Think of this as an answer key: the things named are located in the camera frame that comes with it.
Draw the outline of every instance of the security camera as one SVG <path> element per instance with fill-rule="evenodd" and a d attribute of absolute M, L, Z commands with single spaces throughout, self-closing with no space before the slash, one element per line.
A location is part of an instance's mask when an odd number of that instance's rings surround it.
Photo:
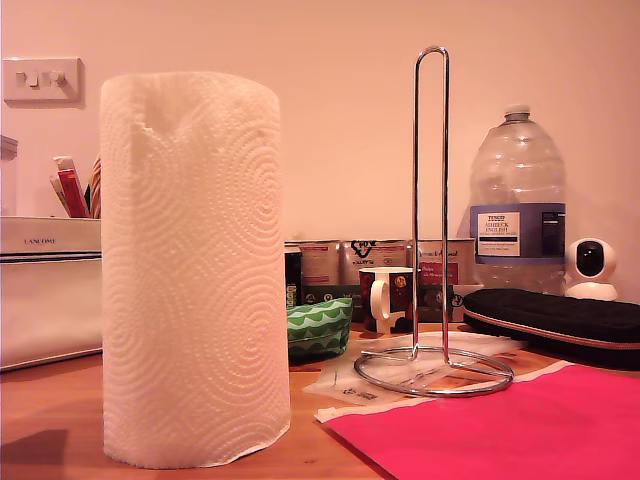
<path fill-rule="evenodd" d="M 574 285 L 565 296 L 615 300 L 618 292 L 607 280 L 616 268 L 616 254 L 607 242 L 583 238 L 573 242 L 567 252 L 567 273 Z"/>

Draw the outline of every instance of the embossed swirl pattern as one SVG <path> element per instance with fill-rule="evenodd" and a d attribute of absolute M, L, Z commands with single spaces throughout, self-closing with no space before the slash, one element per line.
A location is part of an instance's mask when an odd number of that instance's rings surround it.
<path fill-rule="evenodd" d="M 227 463 L 289 422 L 279 111 L 223 74 L 119 77 L 101 105 L 105 451 Z"/>

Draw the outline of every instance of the white wall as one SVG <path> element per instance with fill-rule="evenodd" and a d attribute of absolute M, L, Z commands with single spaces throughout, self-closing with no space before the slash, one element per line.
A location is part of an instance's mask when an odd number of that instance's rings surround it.
<path fill-rule="evenodd" d="M 17 213 L 64 214 L 51 157 L 72 155 L 88 177 L 104 80 L 216 70 L 281 99 L 289 238 L 408 237 L 413 63 L 442 44 L 452 231 L 487 130 L 527 102 L 566 161 L 567 242 L 608 241 L 616 285 L 640 302 L 639 24 L 634 0 L 4 0 L 3 57 L 79 56 L 86 68 L 80 108 L 2 105 L 3 134 L 20 141 Z M 439 62 L 423 69 L 422 236 L 440 230 Z"/>

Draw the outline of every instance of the chrome paper towel holder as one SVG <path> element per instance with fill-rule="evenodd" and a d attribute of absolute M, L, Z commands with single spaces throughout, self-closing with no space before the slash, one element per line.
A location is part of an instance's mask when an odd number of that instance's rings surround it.
<path fill-rule="evenodd" d="M 420 252 L 418 251 L 418 174 L 419 174 L 419 87 L 420 87 L 420 63 L 430 53 L 440 53 L 443 58 L 444 69 L 444 103 L 443 103 L 443 124 L 442 124 L 442 347 L 426 347 L 419 345 L 418 336 L 418 266 Z M 393 390 L 400 393 L 416 396 L 430 397 L 468 397 L 474 395 L 486 395 L 488 393 L 497 392 L 507 388 L 513 381 L 514 373 L 511 367 L 504 362 L 495 358 L 482 355 L 480 353 L 469 352 L 449 348 L 449 321 L 451 317 L 451 309 L 447 301 L 448 286 L 448 190 L 449 190 L 449 52 L 444 47 L 429 47 L 418 55 L 415 66 L 415 87 L 414 87 L 414 112 L 413 112 L 413 344 L 406 347 L 388 348 L 380 352 L 363 351 L 360 357 L 355 361 L 354 368 L 370 383 L 387 390 Z M 409 356 L 397 355 L 402 352 L 408 352 Z M 386 381 L 369 375 L 366 373 L 364 366 L 367 362 L 378 359 L 390 362 L 409 363 L 418 358 L 421 352 L 441 352 L 444 360 L 443 366 L 449 366 L 458 370 L 466 370 L 475 373 L 485 374 L 491 377 L 497 377 L 492 382 L 483 382 L 477 385 L 471 385 L 462 389 L 429 389 L 413 387 L 410 382 L 393 382 Z M 458 355 L 473 359 L 475 363 L 484 364 L 489 369 L 475 367 L 470 364 L 454 362 L 450 355 Z"/>

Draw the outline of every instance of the light switch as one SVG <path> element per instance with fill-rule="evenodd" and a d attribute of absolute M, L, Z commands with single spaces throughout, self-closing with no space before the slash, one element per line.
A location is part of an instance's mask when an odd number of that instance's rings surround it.
<path fill-rule="evenodd" d="M 2 60 L 4 100 L 81 100 L 79 58 L 10 58 Z"/>
<path fill-rule="evenodd" d="M 27 72 L 27 85 L 31 88 L 36 88 L 38 86 L 38 72 L 34 70 Z"/>
<path fill-rule="evenodd" d="M 24 72 L 16 72 L 16 87 L 24 87 L 27 83 L 27 74 Z"/>

